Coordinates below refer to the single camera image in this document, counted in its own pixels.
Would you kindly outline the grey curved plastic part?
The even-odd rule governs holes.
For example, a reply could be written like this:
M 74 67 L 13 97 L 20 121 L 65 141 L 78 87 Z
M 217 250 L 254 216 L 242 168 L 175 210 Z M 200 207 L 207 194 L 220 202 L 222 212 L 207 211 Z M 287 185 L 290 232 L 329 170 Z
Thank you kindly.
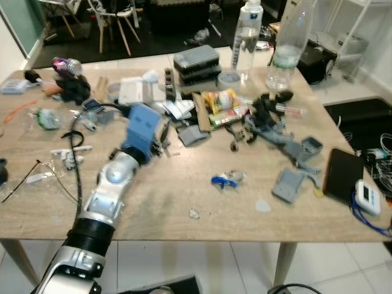
M 185 148 L 193 148 L 211 137 L 209 132 L 204 132 L 199 126 L 187 126 L 177 130 L 178 138 Z

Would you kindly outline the brown cardboard piece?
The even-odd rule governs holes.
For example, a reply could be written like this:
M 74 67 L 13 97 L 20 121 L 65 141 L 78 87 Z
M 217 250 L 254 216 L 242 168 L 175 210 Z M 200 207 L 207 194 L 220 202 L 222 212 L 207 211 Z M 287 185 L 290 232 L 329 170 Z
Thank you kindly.
M 194 101 L 194 109 L 196 109 L 198 126 L 202 132 L 212 132 L 213 127 L 208 118 L 208 111 L 204 98 L 198 92 L 191 93 Z

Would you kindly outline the black upright block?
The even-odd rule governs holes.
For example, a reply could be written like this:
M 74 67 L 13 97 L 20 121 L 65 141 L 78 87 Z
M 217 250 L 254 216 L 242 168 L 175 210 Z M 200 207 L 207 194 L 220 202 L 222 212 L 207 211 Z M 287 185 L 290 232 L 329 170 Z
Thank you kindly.
M 174 102 L 177 99 L 177 92 L 175 87 L 175 77 L 171 68 L 165 68 L 164 70 L 164 91 L 165 98 L 167 101 Z

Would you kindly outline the colourful snack wrapper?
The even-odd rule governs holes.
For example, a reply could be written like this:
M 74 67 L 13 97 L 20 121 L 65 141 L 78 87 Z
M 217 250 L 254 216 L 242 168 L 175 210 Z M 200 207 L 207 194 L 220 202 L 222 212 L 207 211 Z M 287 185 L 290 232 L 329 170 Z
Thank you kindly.
M 217 114 L 208 115 L 208 120 L 213 127 L 217 129 L 221 126 L 234 123 L 235 121 L 243 119 L 244 115 L 249 113 L 249 107 L 247 105 L 241 105 L 239 107 L 233 107 L 229 110 L 224 110 Z

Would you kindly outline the blue white crumpled wrapper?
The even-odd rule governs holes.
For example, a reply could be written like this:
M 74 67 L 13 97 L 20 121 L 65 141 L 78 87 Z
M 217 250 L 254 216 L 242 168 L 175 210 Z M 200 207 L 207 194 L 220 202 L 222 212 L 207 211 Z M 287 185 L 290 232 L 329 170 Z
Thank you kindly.
M 225 187 L 236 188 L 244 178 L 246 178 L 246 174 L 243 171 L 232 170 L 213 176 L 211 184 L 218 186 L 221 189 L 224 189 Z

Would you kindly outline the dark grey plastic case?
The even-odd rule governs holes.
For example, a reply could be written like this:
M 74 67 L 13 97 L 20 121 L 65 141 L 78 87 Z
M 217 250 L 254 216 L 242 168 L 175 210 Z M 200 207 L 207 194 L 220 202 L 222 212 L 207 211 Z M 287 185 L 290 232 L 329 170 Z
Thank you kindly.
M 193 86 L 208 80 L 214 81 L 222 72 L 223 68 L 216 62 L 212 64 L 182 68 L 175 64 L 175 71 L 179 75 L 179 83 L 182 86 Z

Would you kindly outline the light grey plastic case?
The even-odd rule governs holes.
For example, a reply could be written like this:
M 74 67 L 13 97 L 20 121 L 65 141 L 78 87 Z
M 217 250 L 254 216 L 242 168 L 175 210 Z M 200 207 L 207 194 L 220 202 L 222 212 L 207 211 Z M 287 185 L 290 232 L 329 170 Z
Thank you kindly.
M 188 48 L 173 55 L 173 64 L 178 69 L 192 69 L 219 61 L 218 51 L 210 45 Z

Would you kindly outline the white plastic clip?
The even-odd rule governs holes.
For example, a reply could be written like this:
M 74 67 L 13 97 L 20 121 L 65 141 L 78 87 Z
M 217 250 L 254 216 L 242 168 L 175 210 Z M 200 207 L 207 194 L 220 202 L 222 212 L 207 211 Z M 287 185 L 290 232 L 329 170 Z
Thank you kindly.
M 67 170 L 75 168 L 76 164 L 81 164 L 84 161 L 82 155 L 75 155 L 76 151 L 89 151 L 92 146 L 76 146 L 74 149 L 51 149 L 52 155 L 57 155 L 61 158 L 62 164 Z

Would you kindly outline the black glove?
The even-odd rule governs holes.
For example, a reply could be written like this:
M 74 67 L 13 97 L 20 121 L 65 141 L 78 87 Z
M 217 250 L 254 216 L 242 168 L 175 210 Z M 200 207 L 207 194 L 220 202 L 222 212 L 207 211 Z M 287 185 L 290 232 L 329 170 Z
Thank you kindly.
M 76 106 L 81 106 L 90 98 L 91 87 L 84 75 L 59 76 L 55 82 L 62 89 L 61 100 L 64 102 L 74 102 Z

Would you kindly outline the crumpled clear bottle green label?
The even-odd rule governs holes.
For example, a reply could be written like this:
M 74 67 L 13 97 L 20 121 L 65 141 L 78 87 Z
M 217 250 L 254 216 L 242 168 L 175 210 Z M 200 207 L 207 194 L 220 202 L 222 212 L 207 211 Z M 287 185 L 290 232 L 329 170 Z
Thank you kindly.
M 29 117 L 44 130 L 57 130 L 62 128 L 61 118 L 52 109 L 32 108 Z

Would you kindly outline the clear syringe red tip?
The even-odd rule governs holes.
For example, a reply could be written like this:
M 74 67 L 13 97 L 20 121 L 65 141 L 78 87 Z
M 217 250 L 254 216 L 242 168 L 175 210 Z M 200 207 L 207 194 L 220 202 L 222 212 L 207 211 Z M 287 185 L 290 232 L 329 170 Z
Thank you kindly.
M 276 104 L 275 111 L 280 116 L 290 115 L 297 118 L 302 118 L 306 114 L 306 110 L 298 107 L 289 107 L 285 104 Z

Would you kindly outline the clear water bottle white cap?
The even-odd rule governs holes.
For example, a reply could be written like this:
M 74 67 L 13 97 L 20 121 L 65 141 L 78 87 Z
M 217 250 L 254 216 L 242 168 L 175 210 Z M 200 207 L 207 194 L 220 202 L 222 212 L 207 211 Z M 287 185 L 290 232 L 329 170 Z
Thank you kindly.
M 247 0 L 240 9 L 237 28 L 233 34 L 232 68 L 243 80 L 249 78 L 249 71 L 253 65 L 262 17 L 263 7 L 260 0 Z

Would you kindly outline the white chair wooden legs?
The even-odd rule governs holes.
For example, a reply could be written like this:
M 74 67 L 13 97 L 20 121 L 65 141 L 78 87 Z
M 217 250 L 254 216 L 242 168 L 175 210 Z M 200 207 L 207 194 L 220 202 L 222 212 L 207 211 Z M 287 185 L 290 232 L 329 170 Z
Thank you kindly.
M 77 12 L 81 4 L 81 0 L 38 0 L 43 9 L 44 21 L 44 40 L 48 41 L 57 35 L 56 28 L 51 19 L 61 19 L 65 24 L 68 33 L 73 39 L 77 39 L 77 35 L 73 28 L 71 28 L 68 17 L 71 17 L 76 27 L 81 26 L 81 22 L 77 17 Z
M 105 31 L 109 31 L 110 39 L 114 39 L 113 28 L 119 30 L 121 39 L 126 48 L 126 53 L 132 57 L 129 41 L 126 37 L 123 23 L 129 28 L 129 32 L 135 37 L 137 42 L 141 42 L 139 34 L 135 28 L 139 27 L 139 18 L 137 16 L 137 8 L 135 7 L 135 0 L 125 0 L 127 5 L 125 8 L 120 8 L 117 0 L 87 0 L 89 10 L 95 16 L 96 23 L 99 30 L 99 53 L 104 52 L 104 37 Z

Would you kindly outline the white shelf rack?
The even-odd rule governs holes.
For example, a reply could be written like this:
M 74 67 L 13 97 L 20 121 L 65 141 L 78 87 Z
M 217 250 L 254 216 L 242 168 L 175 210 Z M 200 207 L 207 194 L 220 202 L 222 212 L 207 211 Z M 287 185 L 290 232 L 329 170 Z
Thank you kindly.
M 315 26 L 313 40 L 336 54 L 339 78 L 354 82 L 367 51 L 374 45 L 380 23 L 392 0 L 325 0 L 324 20 Z

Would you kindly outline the grey plastic bracket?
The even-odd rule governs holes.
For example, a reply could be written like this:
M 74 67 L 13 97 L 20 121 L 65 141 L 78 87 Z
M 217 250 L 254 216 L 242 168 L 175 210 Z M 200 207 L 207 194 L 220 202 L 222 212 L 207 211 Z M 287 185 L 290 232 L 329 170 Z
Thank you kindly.
M 298 190 L 305 178 L 306 175 L 304 173 L 286 168 L 278 176 L 271 193 L 286 203 L 294 203 L 299 198 Z

